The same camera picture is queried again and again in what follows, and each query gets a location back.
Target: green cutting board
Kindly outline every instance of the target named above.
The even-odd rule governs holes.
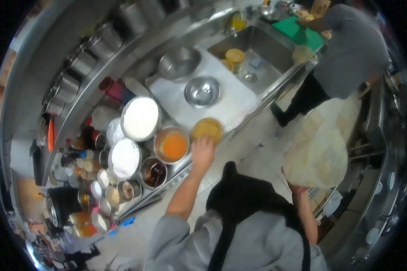
[[[317,32],[300,27],[296,16],[274,23],[273,27],[292,39],[295,44],[307,46],[314,53],[323,43]]]

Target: bowl of orange liquid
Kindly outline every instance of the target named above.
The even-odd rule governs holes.
[[[160,161],[172,165],[187,154],[189,145],[188,136],[179,127],[167,126],[155,136],[154,152]]]

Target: faucet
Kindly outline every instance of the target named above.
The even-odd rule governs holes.
[[[225,35],[233,35],[234,37],[237,37],[237,30],[235,29],[235,27],[232,26],[232,19],[236,14],[239,14],[241,18],[243,18],[243,14],[239,11],[235,11],[234,13],[232,13],[232,15],[229,16],[228,21],[226,23]]]

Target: white tile floor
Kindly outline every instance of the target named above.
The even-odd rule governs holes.
[[[292,97],[290,91],[284,97],[288,101],[282,102],[289,104]],[[214,163],[202,180],[188,220],[191,230],[194,229],[196,219],[205,212],[206,199],[211,188],[220,180],[224,164],[231,160],[236,162],[240,173],[271,182],[278,194],[292,202],[291,191],[280,170],[284,154],[300,140],[312,136],[316,129],[336,127],[340,115],[346,118],[346,126],[353,129],[359,109],[360,101],[355,93],[345,101],[327,101],[308,115],[296,117],[285,128],[278,125],[269,108],[264,110],[236,138],[217,146]],[[350,129],[343,129],[345,133],[351,132]],[[279,132],[282,132],[281,137],[276,136]],[[169,191],[161,203],[138,215],[133,225],[123,227],[115,236],[106,236],[99,241],[96,245],[101,255],[88,261],[88,266],[92,270],[104,270],[116,254],[142,262],[154,226],[163,216],[178,186]],[[311,203],[312,208],[319,204],[314,200]]]

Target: shoe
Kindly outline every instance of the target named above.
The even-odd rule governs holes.
[[[273,115],[276,117],[277,121],[279,122],[281,127],[286,127],[288,125],[287,122],[284,121],[284,113],[282,111],[282,109],[280,109],[280,107],[278,105],[276,105],[276,103],[273,103],[270,106],[270,110],[273,113]]]

